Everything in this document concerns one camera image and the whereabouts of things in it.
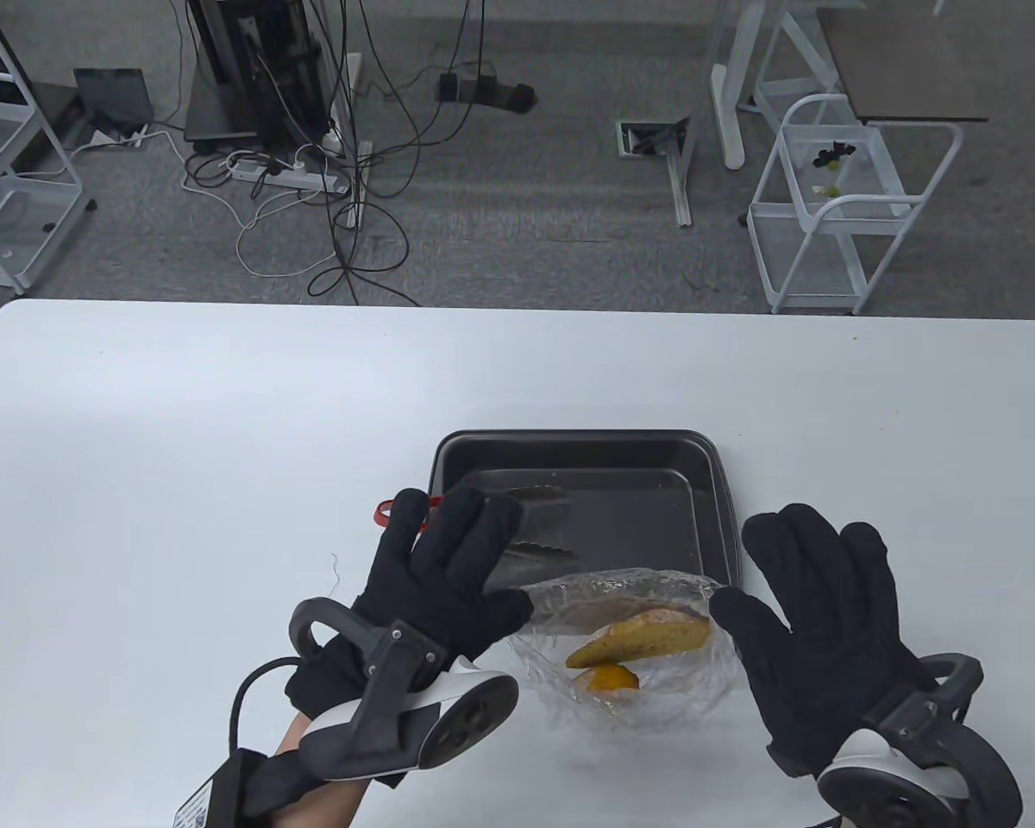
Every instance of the white cable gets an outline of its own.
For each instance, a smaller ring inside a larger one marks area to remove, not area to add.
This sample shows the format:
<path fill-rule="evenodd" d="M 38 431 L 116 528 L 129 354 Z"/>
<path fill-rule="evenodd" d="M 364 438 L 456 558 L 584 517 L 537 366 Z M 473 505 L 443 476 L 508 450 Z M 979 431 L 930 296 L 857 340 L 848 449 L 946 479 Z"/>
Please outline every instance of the white cable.
<path fill-rule="evenodd" d="M 189 177 L 189 171 L 187 171 L 187 167 L 184 165 L 184 155 L 182 155 L 181 152 L 179 152 L 179 150 L 176 149 L 176 142 L 174 141 L 174 138 L 172 137 L 172 134 L 169 132 L 168 130 L 161 129 L 161 130 L 157 130 L 156 132 L 150 132 L 148 135 L 139 135 L 139 136 L 135 136 L 132 138 L 124 138 L 124 139 L 121 139 L 121 141 L 118 141 L 118 142 L 115 142 L 115 143 L 102 143 L 102 145 L 91 145 L 91 143 L 87 143 L 83 147 L 77 147 L 77 149 L 71 150 L 69 152 L 69 158 L 71 160 L 71 158 L 73 157 L 73 155 L 76 155 L 77 153 L 80 153 L 81 150 L 85 150 L 85 149 L 89 149 L 89 148 L 93 148 L 93 147 L 120 147 L 120 146 L 123 146 L 123 145 L 127 145 L 127 143 L 135 143 L 135 142 L 147 141 L 147 139 L 149 139 L 149 138 L 157 138 L 158 136 L 164 136 L 165 138 L 168 139 L 169 146 L 172 148 L 173 154 L 176 155 L 176 158 L 178 158 L 178 160 L 181 164 L 181 167 L 183 169 L 183 172 L 181 174 L 181 178 L 179 179 L 179 188 L 182 189 L 184 193 L 196 194 L 197 196 L 203 196 L 203 197 L 206 197 L 206 198 L 209 198 L 209 199 L 214 199 L 214 201 L 217 201 L 219 205 L 224 205 L 228 210 L 230 210 L 230 215 L 234 216 L 234 221 L 236 221 L 236 224 L 238 225 L 238 228 L 240 228 L 240 232 L 238 233 L 238 236 L 237 236 L 236 240 L 234 241 L 234 253 L 235 253 L 235 256 L 237 256 L 238 264 L 241 264 L 241 267 L 244 267 L 245 268 L 245 272 L 248 272 L 250 276 L 259 276 L 259 277 L 264 278 L 264 279 L 283 279 L 283 278 L 290 278 L 290 277 L 293 277 L 293 276 L 301 276 L 301 275 L 303 275 L 303 273 L 313 271 L 314 268 L 320 267 L 321 265 L 324 265 L 325 263 L 327 263 L 328 261 L 331 261 L 332 259 L 334 259 L 337 256 L 336 252 L 331 252 L 331 253 L 329 253 L 329 256 L 326 256 L 323 259 L 320 259 L 319 261 L 315 261 L 314 264 L 309 264 L 309 265 L 307 265 L 307 267 L 299 269 L 299 271 L 292 271 L 292 272 L 260 272 L 260 271 L 254 271 L 254 269 L 252 267 L 249 267 L 248 264 L 246 264 L 245 258 L 241 255 L 241 240 L 242 240 L 242 238 L 245 237 L 245 233 L 248 233 L 254 228 L 257 228 L 258 224 L 261 224 L 262 220 L 264 220 L 265 218 L 268 218 L 269 216 L 276 215 L 276 213 L 282 213 L 282 212 L 284 212 L 284 210 L 290 210 L 291 208 L 293 208 L 293 206 L 298 206 L 298 205 L 304 204 L 304 202 L 308 202 L 309 200 L 312 200 L 313 198 L 316 198 L 317 196 L 324 196 L 325 195 L 325 190 L 324 189 L 316 189 L 309 196 L 307 196 L 305 198 L 299 199 L 297 197 L 297 190 L 296 189 L 286 189 L 285 193 L 276 194 L 276 196 L 272 196 L 272 197 L 266 199 L 265 201 L 262 201 L 261 204 L 259 204 L 257 206 L 257 209 L 254 212 L 253 218 L 250 218 L 247 221 L 241 220 L 241 216 L 238 215 L 237 209 L 234 209 L 234 205 L 230 204 L 230 202 L 227 201 L 225 198 L 221 198 L 217 194 L 209 193 L 209 190 L 207 190 L 207 189 L 197 189 L 197 188 L 194 188 L 194 186 L 189 186 L 189 183 L 187 183 L 187 181 L 189 181 L 190 177 Z M 312 146 L 312 145 L 301 146 L 299 148 L 299 150 L 296 151 L 296 160 L 299 160 L 299 154 L 302 152 L 302 150 L 307 149 L 308 146 Z M 285 169 L 293 169 L 292 166 L 288 165 L 288 162 L 286 162 L 286 161 L 282 161 L 280 158 L 269 157 L 269 155 L 266 155 L 265 153 L 262 153 L 262 152 L 250 152 L 250 151 L 246 151 L 246 150 L 235 151 L 235 152 L 232 152 L 231 154 L 227 155 L 227 157 L 225 159 L 225 166 L 230 167 L 231 166 L 230 161 L 233 160 L 233 158 L 238 157 L 238 155 L 248 155 L 248 157 L 250 157 L 250 158 L 254 157 L 254 155 L 257 155 L 258 157 L 262 157 L 262 158 L 270 158 L 270 160 L 276 160 L 279 164 L 284 165 Z M 22 174 L 20 174 L 20 178 L 40 177 L 40 176 L 60 176 L 64 172 L 65 172 L 65 167 L 63 167 L 60 170 L 46 171 L 46 173 L 22 173 Z M 322 171 L 322 174 L 323 174 L 323 176 L 328 176 L 328 174 L 329 174 L 329 158 L 328 157 L 325 158 L 325 170 Z M 269 212 L 265 212 L 265 208 L 268 205 L 271 205 L 271 204 L 273 204 L 273 202 L 279 201 L 280 199 L 285 199 L 285 198 L 288 198 L 290 196 L 296 196 L 297 197 L 297 201 L 293 201 L 291 204 L 285 204 L 283 206 L 277 206 L 277 208 L 269 210 Z"/>
<path fill-rule="evenodd" d="M 253 54 L 254 58 L 257 58 L 258 62 L 261 63 L 261 67 L 264 68 L 269 82 L 272 83 L 273 90 L 276 90 L 276 97 L 280 99 L 280 106 L 284 107 L 284 111 L 287 114 L 289 121 L 292 122 L 292 126 L 296 127 L 302 141 L 307 141 L 307 130 L 299 126 L 299 121 L 296 121 L 296 116 L 292 114 L 292 108 L 289 107 L 288 101 L 284 99 L 284 93 L 280 92 L 280 86 L 276 83 L 276 76 L 272 73 L 272 69 L 270 69 L 268 64 L 265 63 L 265 59 L 261 57 L 261 52 L 255 50 Z"/>

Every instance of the black baking tray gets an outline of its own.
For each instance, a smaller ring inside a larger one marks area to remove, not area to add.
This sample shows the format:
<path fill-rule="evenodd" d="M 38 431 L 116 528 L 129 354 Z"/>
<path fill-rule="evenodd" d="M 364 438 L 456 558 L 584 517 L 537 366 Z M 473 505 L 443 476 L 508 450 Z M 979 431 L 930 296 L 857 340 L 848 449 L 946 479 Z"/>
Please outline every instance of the black baking tray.
<path fill-rule="evenodd" d="M 738 524 L 713 444 L 696 432 L 455 432 L 437 447 L 431 495 L 466 482 L 484 492 L 566 490 L 552 544 L 590 572 L 676 569 L 739 587 Z"/>

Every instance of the desk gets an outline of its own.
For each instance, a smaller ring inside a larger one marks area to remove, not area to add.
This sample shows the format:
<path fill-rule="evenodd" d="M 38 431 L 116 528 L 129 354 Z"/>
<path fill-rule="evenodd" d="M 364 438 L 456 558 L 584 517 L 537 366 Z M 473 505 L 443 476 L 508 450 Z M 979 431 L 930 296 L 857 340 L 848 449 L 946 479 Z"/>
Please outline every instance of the desk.
<path fill-rule="evenodd" d="M 742 519 L 804 500 L 878 525 L 905 640 L 982 658 L 970 721 L 1035 826 L 1035 323 L 21 300 L 0 313 L 0 828 L 170 825 L 294 604 L 334 556 L 333 594 L 362 587 L 377 502 L 426 484 L 451 431 L 540 427 L 693 428 Z M 242 744 L 276 745 L 286 678 L 254 687 Z M 628 748 L 525 693 L 359 825 L 828 816 L 766 742 L 744 689 Z"/>

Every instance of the gray carpet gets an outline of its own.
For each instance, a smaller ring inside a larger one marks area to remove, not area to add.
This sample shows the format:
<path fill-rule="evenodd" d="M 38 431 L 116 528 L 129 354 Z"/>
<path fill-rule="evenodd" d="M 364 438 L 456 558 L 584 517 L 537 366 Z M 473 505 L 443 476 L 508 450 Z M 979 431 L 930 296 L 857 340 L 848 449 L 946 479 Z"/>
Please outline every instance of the gray carpet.
<path fill-rule="evenodd" d="M 739 173 L 723 169 L 715 135 L 707 135 L 690 182 L 690 229 L 676 228 L 662 166 L 616 157 L 615 118 L 680 116 L 697 93 L 706 31 L 697 21 L 667 19 L 666 1 L 658 8 L 663 23 L 493 20 L 484 56 L 504 82 L 534 86 L 540 102 L 526 116 L 477 108 L 457 139 L 424 151 L 406 194 L 382 202 L 411 240 L 410 260 L 383 280 L 434 306 L 765 312 L 747 234 L 736 221 L 770 147 L 762 119 L 743 116 L 748 162 Z M 408 18 L 392 2 L 380 10 L 387 17 L 369 12 L 372 28 L 396 82 L 447 60 L 454 18 Z M 68 82 L 72 66 L 138 65 L 158 110 L 174 108 L 176 31 L 166 0 L 5 0 L 0 16 L 36 79 Z M 951 0 L 947 20 L 995 121 L 968 129 L 959 160 L 867 312 L 1035 319 L 1035 0 Z M 357 23 L 349 41 L 366 50 Z M 189 75 L 190 43 L 185 54 Z M 366 55 L 364 82 L 376 77 Z M 186 93 L 186 79 L 183 87 Z M 430 87 L 424 80 L 407 95 L 420 122 L 433 111 Z M 446 110 L 435 135 L 462 115 Z M 357 119 L 362 138 L 380 146 L 411 137 L 398 107 L 375 91 L 360 100 Z M 898 166 L 926 171 L 933 149 L 910 142 Z M 373 188 L 396 186 L 411 160 L 408 152 L 377 169 Z M 246 275 L 234 258 L 233 218 L 221 205 L 181 193 L 179 162 L 161 139 L 143 150 L 83 153 L 79 170 L 98 212 L 73 232 L 33 296 L 351 301 L 343 287 L 308 298 L 304 276 Z M 252 214 L 248 186 L 218 193 Z M 375 210 L 360 238 L 362 265 L 400 256 L 398 234 Z M 299 206 L 272 217 L 246 234 L 244 252 L 254 267 L 280 272 L 325 256 L 324 209 Z M 372 287 L 359 293 L 364 303 L 400 301 Z M 0 306 L 9 298 L 0 291 Z"/>

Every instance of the black glove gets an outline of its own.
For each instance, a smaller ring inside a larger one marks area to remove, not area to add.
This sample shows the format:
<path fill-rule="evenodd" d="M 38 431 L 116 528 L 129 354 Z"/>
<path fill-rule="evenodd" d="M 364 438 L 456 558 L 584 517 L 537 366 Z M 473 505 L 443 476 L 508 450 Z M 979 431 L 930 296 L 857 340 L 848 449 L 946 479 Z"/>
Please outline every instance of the black glove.
<path fill-rule="evenodd" d="M 817 509 L 794 504 L 750 518 L 742 537 L 790 628 L 733 587 L 710 611 L 736 642 L 771 758 L 790 776 L 818 776 L 893 687 L 937 683 L 900 643 L 893 573 L 871 525 L 837 535 Z"/>
<path fill-rule="evenodd" d="M 522 508 L 512 498 L 486 500 L 475 489 L 457 486 L 415 544 L 427 514 L 430 498 L 417 489 L 395 497 L 367 585 L 353 610 L 376 626 L 407 622 L 445 647 L 447 668 L 457 655 L 478 658 L 525 626 L 533 613 L 521 590 L 483 595 L 486 576 L 518 531 Z M 360 699 L 365 683 L 362 652 L 335 635 L 317 658 L 297 668 L 287 694 L 299 712 L 315 718 Z"/>

